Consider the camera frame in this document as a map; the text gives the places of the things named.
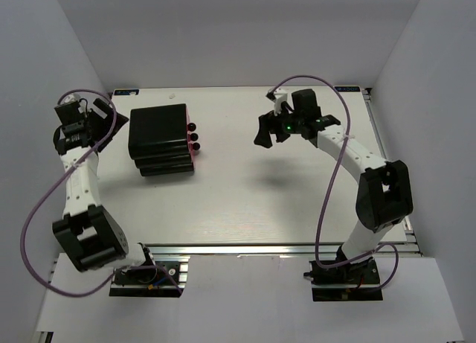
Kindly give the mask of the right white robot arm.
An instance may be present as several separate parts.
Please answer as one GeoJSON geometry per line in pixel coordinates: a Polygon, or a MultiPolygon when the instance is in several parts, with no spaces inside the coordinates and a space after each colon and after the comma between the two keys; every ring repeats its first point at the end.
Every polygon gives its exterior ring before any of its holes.
{"type": "Polygon", "coordinates": [[[323,115],[311,89],[291,94],[277,89],[266,97],[274,108],[258,118],[257,146],[270,148],[299,135],[334,158],[336,167],[344,168],[358,184],[358,222],[341,245],[335,265],[337,276],[351,283],[363,272],[361,262],[414,209],[408,167],[403,161],[388,161],[372,153],[335,116],[323,115]]]}

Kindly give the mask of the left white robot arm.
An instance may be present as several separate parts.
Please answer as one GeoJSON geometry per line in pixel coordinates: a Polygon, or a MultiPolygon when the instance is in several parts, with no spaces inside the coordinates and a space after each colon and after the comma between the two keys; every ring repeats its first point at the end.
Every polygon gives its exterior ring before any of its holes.
{"type": "Polygon", "coordinates": [[[128,122],[103,99],[88,101],[77,93],[66,95],[55,107],[60,125],[54,146],[67,175],[62,218],[52,225],[54,236],[80,272],[132,269],[140,282],[157,274],[157,264],[142,243],[131,244],[101,199],[97,177],[99,154],[128,122]]]}

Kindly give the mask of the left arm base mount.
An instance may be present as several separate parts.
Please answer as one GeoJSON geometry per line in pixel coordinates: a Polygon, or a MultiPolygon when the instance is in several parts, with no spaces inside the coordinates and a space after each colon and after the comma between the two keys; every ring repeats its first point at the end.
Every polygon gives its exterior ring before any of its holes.
{"type": "Polygon", "coordinates": [[[153,255],[144,249],[145,261],[138,269],[115,273],[109,296],[116,298],[180,298],[186,284],[187,264],[183,259],[153,255]]]}

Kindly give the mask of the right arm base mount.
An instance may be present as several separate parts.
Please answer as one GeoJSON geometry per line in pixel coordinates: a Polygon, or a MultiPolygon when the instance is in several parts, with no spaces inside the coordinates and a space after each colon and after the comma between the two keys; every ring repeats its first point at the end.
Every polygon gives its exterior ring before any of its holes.
{"type": "Polygon", "coordinates": [[[303,277],[310,281],[314,302],[382,301],[380,276],[373,257],[360,263],[323,269],[310,261],[303,277]]]}

